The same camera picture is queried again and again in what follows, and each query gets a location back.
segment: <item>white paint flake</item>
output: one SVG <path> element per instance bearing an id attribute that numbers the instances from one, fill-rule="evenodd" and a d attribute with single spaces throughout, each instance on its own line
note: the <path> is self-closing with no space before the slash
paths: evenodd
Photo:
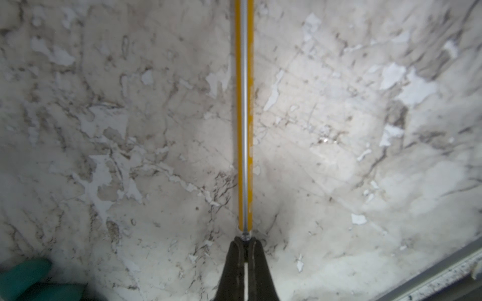
<path id="1" fill-rule="evenodd" d="M 380 90 L 387 90 L 393 87 L 400 79 L 407 69 L 404 66 L 399 66 L 397 63 L 391 63 L 383 68 L 382 83 L 380 84 Z"/>
<path id="2" fill-rule="evenodd" d="M 101 54 L 103 54 L 104 56 L 110 55 L 110 49 L 104 41 L 102 41 L 101 45 L 99 47 L 97 47 L 97 50 L 99 50 L 99 52 Z"/>
<path id="3" fill-rule="evenodd" d="M 371 201 L 373 201 L 374 198 L 375 198 L 375 195 L 373 193 L 370 193 L 366 198 L 366 203 L 367 204 L 370 203 Z"/>
<path id="4" fill-rule="evenodd" d="M 253 168 L 253 173 L 259 176 L 261 174 L 261 168 L 259 166 L 256 166 L 255 168 Z"/>
<path id="5" fill-rule="evenodd" d="M 414 108 L 429 95 L 439 90 L 436 82 L 426 82 L 416 74 L 414 68 L 408 73 L 407 78 L 410 83 L 403 87 L 396 99 L 401 100 L 409 108 Z"/>
<path id="6" fill-rule="evenodd" d="M 204 113 L 203 118 L 204 118 L 204 120 L 208 120 L 208 119 L 211 119 L 213 116 L 214 116 L 213 113 L 207 111 L 206 113 Z"/>
<path id="7" fill-rule="evenodd" d="M 213 242 L 212 242 L 211 240 L 205 240 L 205 241 L 202 243 L 202 246 L 203 246 L 203 247 L 204 247 L 204 246 L 210 247 L 210 246 L 212 246 L 212 245 L 213 245 Z"/>
<path id="8" fill-rule="evenodd" d="M 362 161 L 366 155 L 368 154 L 371 154 L 372 153 L 372 150 L 369 148 L 367 150 L 365 150 L 363 153 L 360 154 L 360 156 L 357 158 L 357 161 L 360 162 Z"/>
<path id="9" fill-rule="evenodd" d="M 152 69 L 144 71 L 144 73 L 141 75 L 141 81 L 145 86 L 149 86 L 154 83 L 154 78 L 152 77 Z"/>
<path id="10" fill-rule="evenodd" d="M 188 90 L 192 90 L 192 88 L 193 88 L 193 86 L 187 80 L 179 79 L 179 83 L 181 85 L 183 85 Z"/>
<path id="11" fill-rule="evenodd" d="M 298 258 L 296 259 L 296 268 L 298 269 L 298 273 L 301 273 L 303 271 L 303 267 L 305 264 L 301 261 L 303 259 L 303 255 L 299 255 Z"/>
<path id="12" fill-rule="evenodd" d="M 451 59 L 458 57 L 458 47 L 453 40 L 447 40 L 442 49 L 448 52 Z"/>
<path id="13" fill-rule="evenodd" d="M 301 30 L 303 31 L 303 40 L 309 41 L 313 38 L 313 33 L 315 33 L 321 25 L 321 19 L 318 18 L 314 13 L 310 13 L 306 17 Z"/>
<path id="14" fill-rule="evenodd" d="M 373 65 L 373 66 L 371 66 L 366 72 L 367 72 L 367 73 L 375 73 L 375 72 L 378 71 L 381 67 L 382 67 L 382 65 Z"/>
<path id="15" fill-rule="evenodd" d="M 366 224 L 368 221 L 366 219 L 366 217 L 364 215 L 357 215 L 357 214 L 351 214 L 351 222 L 354 224 L 354 225 L 364 225 Z"/>
<path id="16" fill-rule="evenodd" d="M 186 183 L 186 181 L 184 181 L 183 179 L 181 179 L 178 176 L 169 175 L 168 179 L 169 179 L 170 182 L 181 184 L 181 187 L 184 188 L 184 190 L 186 190 L 187 192 L 193 192 L 194 190 L 198 189 L 192 183 Z"/>
<path id="17" fill-rule="evenodd" d="M 198 257 L 196 255 L 189 254 L 189 260 L 191 260 L 192 263 L 196 263 L 196 260 L 198 260 Z"/>
<path id="18" fill-rule="evenodd" d="M 274 82 L 274 84 L 271 85 L 271 95 L 269 96 L 268 101 L 263 108 L 263 111 L 268 111 L 278 101 L 278 96 L 280 95 L 280 92 L 278 91 L 278 85 L 283 76 L 284 70 L 280 70 L 276 75 L 276 81 Z"/>
<path id="19" fill-rule="evenodd" d="M 167 153 L 168 151 L 169 151 L 169 148 L 168 148 L 167 146 L 165 146 L 165 147 L 157 148 L 157 149 L 154 151 L 154 153 L 155 153 L 156 155 L 158 155 L 158 154 Z"/>
<path id="20" fill-rule="evenodd" d="M 30 41 L 30 46 L 33 51 L 46 55 L 49 61 L 57 65 L 70 66 L 75 62 L 75 57 L 71 56 L 67 51 L 56 45 L 53 46 L 54 51 L 51 52 L 45 44 L 44 39 L 33 37 Z"/>
<path id="21" fill-rule="evenodd" d="M 78 116 L 80 120 L 80 130 L 90 138 L 102 137 L 104 130 L 111 128 L 119 132 L 124 139 L 129 115 L 126 110 L 118 108 L 108 108 L 103 105 L 89 107 L 89 111 L 94 115 L 94 119 L 89 121 L 86 116 Z"/>
<path id="22" fill-rule="evenodd" d="M 258 7 L 259 14 L 262 16 L 267 16 L 269 14 L 268 5 L 265 2 L 261 2 Z"/>
<path id="23" fill-rule="evenodd" d="M 378 183 L 375 182 L 375 180 L 372 180 L 370 182 L 370 185 L 373 187 L 374 190 L 379 190 L 380 189 L 380 186 L 378 186 Z"/>
<path id="24" fill-rule="evenodd" d="M 361 45 L 361 44 L 355 45 L 353 47 L 345 47 L 345 48 L 343 48 L 343 53 L 354 52 L 358 49 L 361 49 L 362 47 L 363 47 L 363 45 Z"/>
<path id="25" fill-rule="evenodd" d="M 32 25 L 40 27 L 45 19 L 47 19 L 47 15 L 45 14 L 43 6 L 35 5 L 32 8 Z"/>
<path id="26" fill-rule="evenodd" d="M 392 137 L 401 138 L 404 133 L 405 131 L 403 129 L 394 127 L 390 124 L 386 124 L 385 128 L 383 129 L 383 135 L 382 135 L 382 139 L 380 140 L 379 146 L 380 147 L 390 146 L 391 145 L 390 139 Z"/>
<path id="27" fill-rule="evenodd" d="M 129 179 L 129 188 L 125 194 L 126 197 L 131 197 L 135 199 L 139 204 L 142 204 L 142 194 L 137 189 L 137 185 L 135 184 L 133 179 Z"/>
<path id="28" fill-rule="evenodd" d="M 62 7 L 62 12 L 65 15 L 65 19 L 62 20 L 62 25 L 65 29 L 70 30 L 70 25 L 72 24 L 72 21 L 77 18 L 77 14 L 70 7 Z"/>
<path id="29" fill-rule="evenodd" d="M 84 186 L 85 194 L 81 199 L 84 199 L 84 201 L 90 201 L 94 204 L 95 209 L 102 220 L 102 225 L 105 227 L 108 217 L 107 211 L 114 203 L 101 200 L 97 196 L 97 191 L 99 187 L 104 185 L 108 186 L 112 181 L 109 167 L 107 166 L 107 162 L 112 162 L 112 159 L 108 155 L 91 155 L 89 158 L 91 158 L 96 164 L 95 170 L 92 173 L 92 182 L 82 180 L 75 172 L 72 174 L 72 178 L 77 183 Z"/>
<path id="30" fill-rule="evenodd" d="M 393 43 L 406 43 L 410 40 L 410 32 L 409 31 L 404 31 L 394 37 L 391 41 Z"/>
<path id="31" fill-rule="evenodd" d="M 221 206 L 221 204 L 213 201 L 213 199 L 211 198 L 211 194 L 209 193 L 209 191 L 205 191 L 205 190 L 201 190 L 201 192 L 198 193 L 198 196 L 203 196 L 204 197 L 204 200 L 211 206 L 215 206 L 215 207 L 219 207 Z"/>
<path id="32" fill-rule="evenodd" d="M 209 73 L 208 76 L 206 76 L 206 81 L 209 84 L 209 93 L 207 94 L 208 96 L 216 99 L 217 98 L 217 84 L 218 82 L 221 82 L 221 88 L 223 89 L 223 92 L 226 92 L 226 89 L 228 88 L 229 80 L 231 79 L 231 65 L 233 61 L 233 56 L 230 55 L 228 57 L 228 68 L 227 70 L 224 70 L 223 68 L 219 69 L 216 73 Z"/>

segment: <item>dirty surface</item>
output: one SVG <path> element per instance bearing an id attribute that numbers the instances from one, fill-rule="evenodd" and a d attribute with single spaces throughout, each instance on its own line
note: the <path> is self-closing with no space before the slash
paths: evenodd
<path id="1" fill-rule="evenodd" d="M 237 234 L 229 1 L 0 3 L 0 260 L 210 300 Z M 369 300 L 482 231 L 482 3 L 256 1 L 254 227 L 282 300 Z"/>

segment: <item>green glove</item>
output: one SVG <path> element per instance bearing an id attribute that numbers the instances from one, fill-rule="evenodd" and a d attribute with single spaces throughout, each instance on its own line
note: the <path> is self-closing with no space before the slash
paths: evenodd
<path id="1" fill-rule="evenodd" d="M 35 284 L 17 301 L 79 301 L 85 285 L 80 284 Z"/>
<path id="2" fill-rule="evenodd" d="M 0 274 L 0 297 L 15 301 L 27 288 L 44 278 L 51 266 L 47 259 L 32 259 Z"/>

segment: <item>metal rod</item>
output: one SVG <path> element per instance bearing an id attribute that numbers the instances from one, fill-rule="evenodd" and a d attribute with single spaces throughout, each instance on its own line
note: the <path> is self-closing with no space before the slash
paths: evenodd
<path id="1" fill-rule="evenodd" d="M 241 0 L 241 141 L 243 234 L 248 230 L 248 1 Z"/>
<path id="2" fill-rule="evenodd" d="M 236 0 L 236 73 L 238 94 L 238 188 L 241 237 L 249 239 L 253 194 L 253 0 Z"/>

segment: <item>marble surface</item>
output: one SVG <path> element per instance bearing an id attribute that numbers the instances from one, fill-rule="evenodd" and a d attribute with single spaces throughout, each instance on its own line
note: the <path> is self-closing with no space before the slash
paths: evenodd
<path id="1" fill-rule="evenodd" d="M 210 300 L 237 234 L 232 7 L 0 2 L 1 266 Z M 370 300 L 481 235 L 482 4 L 256 1 L 254 227 L 282 300 Z"/>

